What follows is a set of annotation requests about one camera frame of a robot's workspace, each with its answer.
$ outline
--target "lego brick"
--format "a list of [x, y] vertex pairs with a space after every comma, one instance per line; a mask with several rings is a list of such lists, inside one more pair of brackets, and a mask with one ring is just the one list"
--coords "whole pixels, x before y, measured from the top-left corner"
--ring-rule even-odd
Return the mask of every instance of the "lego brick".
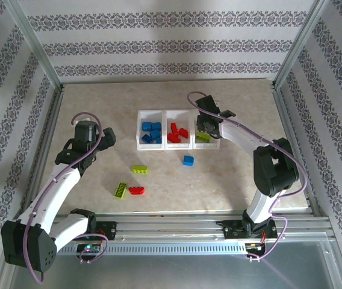
[[130, 194], [144, 194], [145, 188], [144, 187], [131, 187], [128, 188]]
[[196, 133], [196, 139], [204, 141], [205, 143], [210, 142], [210, 138], [211, 138], [210, 135], [209, 134], [205, 134], [204, 132], [198, 131]]
[[141, 140], [143, 140], [145, 143], [151, 143], [152, 138], [151, 138], [149, 135], [145, 134], [145, 135], [141, 138]]
[[161, 123], [160, 122], [153, 122], [152, 123], [152, 130], [157, 129], [158, 131], [161, 131]]
[[172, 143], [181, 143], [181, 139], [177, 135], [167, 134], [167, 139]]
[[188, 131], [187, 131], [186, 129], [184, 129], [184, 128], [181, 128], [181, 129], [179, 130], [179, 135], [180, 135], [181, 137], [188, 138]]
[[194, 164], [194, 157], [190, 155], [185, 155], [183, 159], [183, 165], [185, 166], [192, 166]]
[[141, 124], [141, 129], [143, 131], [151, 131], [152, 130], [152, 124], [150, 122], [143, 122]]
[[148, 173], [147, 166], [132, 166], [133, 173]]
[[127, 184], [123, 182], [119, 183], [115, 192], [115, 197], [119, 199], [123, 199], [126, 189], [127, 189]]
[[171, 123], [171, 132], [172, 132], [173, 135], [178, 135], [179, 134], [178, 127], [176, 126], [175, 122]]
[[160, 137], [160, 132], [157, 129], [155, 129], [150, 132], [150, 135], [152, 138], [157, 139], [158, 137]]

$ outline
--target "patterned wallpaper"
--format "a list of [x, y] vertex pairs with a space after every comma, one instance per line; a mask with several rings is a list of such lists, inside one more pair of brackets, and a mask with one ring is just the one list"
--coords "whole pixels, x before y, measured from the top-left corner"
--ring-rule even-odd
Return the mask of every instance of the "patterned wallpaper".
[[310, 184], [342, 251], [342, 0], [328, 4], [281, 92]]
[[53, 91], [0, 0], [0, 230], [30, 186]]
[[62, 82], [273, 79], [312, 3], [20, 1]]

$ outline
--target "purple cable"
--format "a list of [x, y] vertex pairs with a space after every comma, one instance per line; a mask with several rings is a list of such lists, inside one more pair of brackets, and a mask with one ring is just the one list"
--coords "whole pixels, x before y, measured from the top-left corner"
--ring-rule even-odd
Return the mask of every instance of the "purple cable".
[[[241, 124], [240, 122], [236, 122], [232, 119], [227, 119], [223, 116], [218, 116], [217, 114], [215, 113], [212, 113], [210, 111], [207, 111], [207, 110], [204, 110], [203, 108], [200, 108], [198, 107], [191, 99], [190, 99], [190, 95], [192, 94], [199, 94], [199, 95], [203, 95], [203, 96], [207, 96], [205, 93], [203, 92], [190, 92], [188, 95], [187, 95], [187, 100], [188, 102], [193, 106], [195, 107], [197, 110], [205, 113], [205, 114], [208, 114], [209, 116], [213, 116], [213, 117], [216, 117], [218, 119], [222, 119], [224, 121], [227, 121], [227, 122], [230, 122], [236, 126], [239, 126], [241, 129], [243, 129], [244, 131], [246, 131], [248, 134], [250, 134], [251, 136], [263, 141], [264, 143], [267, 143], [268, 145], [271, 145], [273, 148], [275, 148], [277, 151], [280, 151], [282, 152], [284, 155], [286, 155], [287, 157], [289, 157], [289, 159], [291, 159], [292, 161], [295, 162], [295, 164], [297, 165], [297, 167], [300, 169], [301, 171], [301, 174], [303, 175], [303, 184], [302, 184], [302, 187], [293, 192], [293, 193], [289, 193], [289, 194], [284, 194], [282, 196], [278, 196], [274, 202], [272, 203], [272, 205], [270, 206], [269, 208], [269, 213], [271, 214], [272, 213], [272, 210], [273, 208], [275, 207], [275, 205], [277, 204], [277, 202], [279, 202], [279, 200], [283, 197], [290, 197], [290, 196], [293, 196], [295, 194], [298, 194], [298, 193], [301, 193], [305, 190], [306, 186], [308, 185], [308, 175], [306, 174], [306, 170], [305, 168], [303, 167], [303, 165], [299, 162], [299, 160], [297, 160], [293, 155], [289, 154], [287, 151], [285, 151], [283, 148], [277, 146], [276, 144], [274, 144], [273, 142], [271, 142], [270, 140], [267, 140], [266, 138], [262, 137], [261, 135], [257, 134], [256, 132], [252, 131], [251, 129], [249, 129], [246, 125], [243, 125]], [[288, 223], [288, 220], [284, 217], [284, 216], [276, 216], [276, 215], [272, 215], [272, 217], [276, 218], [276, 219], [282, 219], [285, 221], [285, 225], [284, 225], [284, 228], [282, 229], [280, 235], [278, 236], [277, 240], [274, 242], [274, 244], [272, 245], [272, 247], [263, 255], [263, 256], [258, 256], [256, 254], [253, 254], [253, 253], [248, 253], [248, 255], [250, 256], [254, 256], [255, 258], [252, 259], [252, 260], [261, 260], [263, 258], [265, 258], [268, 254], [270, 254], [272, 252], [272, 250], [277, 246], [278, 244], [278, 241], [282, 238], [284, 232], [286, 231], [286, 228], [287, 228], [287, 223]]]
[[101, 127], [101, 122], [98, 119], [97, 116], [95, 116], [93, 113], [87, 113], [87, 112], [82, 112], [82, 113], [78, 113], [76, 114], [72, 120], [70, 121], [71, 125], [73, 125], [73, 121], [80, 115], [82, 114], [86, 114], [88, 116], [92, 116], [94, 119], [96, 119], [97, 123], [98, 123], [98, 130], [99, 130], [99, 137], [98, 140], [96, 141], [95, 145], [90, 149], [89, 152], [87, 152], [86, 154], [84, 154], [82, 157], [78, 158], [77, 160], [75, 160], [74, 162], [72, 162], [71, 164], [69, 164], [67, 167], [65, 167], [56, 177], [53, 178], [53, 180], [48, 184], [48, 186], [45, 188], [44, 192], [42, 193], [42, 195], [39, 197], [39, 199], [36, 202], [36, 205], [34, 206], [33, 210], [32, 210], [32, 214], [29, 216], [28, 219], [28, 223], [26, 224], [25, 227], [25, 232], [22, 238], [22, 250], [23, 250], [23, 255], [24, 255], [24, 260], [25, 260], [25, 264], [26, 267], [28, 268], [28, 271], [30, 272], [30, 274], [32, 275], [32, 278], [34, 279], [34, 281], [39, 284], [42, 285], [43, 281], [44, 281], [44, 274], [41, 274], [41, 280], [38, 279], [38, 277], [36, 276], [36, 274], [33, 271], [32, 268], [32, 264], [31, 264], [31, 260], [29, 259], [29, 254], [28, 254], [28, 233], [33, 221], [34, 216], [36, 215], [37, 210], [39, 209], [39, 206], [41, 205], [43, 199], [45, 198], [45, 196], [47, 195], [47, 193], [50, 191], [50, 189], [53, 187], [54, 184], [57, 183], [57, 180], [60, 179], [71, 167], [73, 167], [75, 164], [79, 163], [80, 161], [82, 161], [83, 159], [85, 159], [87, 156], [89, 156], [90, 154], [92, 154], [92, 152], [97, 148], [97, 146], [99, 145], [101, 138], [102, 138], [102, 127]]
[[[98, 256], [92, 258], [91, 260], [88, 260], [87, 261], [88, 264], [90, 264], [90, 263], [96, 261], [97, 259], [99, 259], [107, 251], [107, 247], [108, 247], [108, 238], [105, 235], [102, 235], [102, 234], [81, 234], [81, 235], [77, 236], [76, 238], [89, 237], [89, 236], [103, 238], [105, 240], [105, 248], [104, 248], [103, 252], [101, 252]], [[80, 253], [80, 256], [79, 256], [80, 262], [82, 262], [81, 256], [82, 256], [83, 253], [84, 253], [84, 251], [82, 251]]]

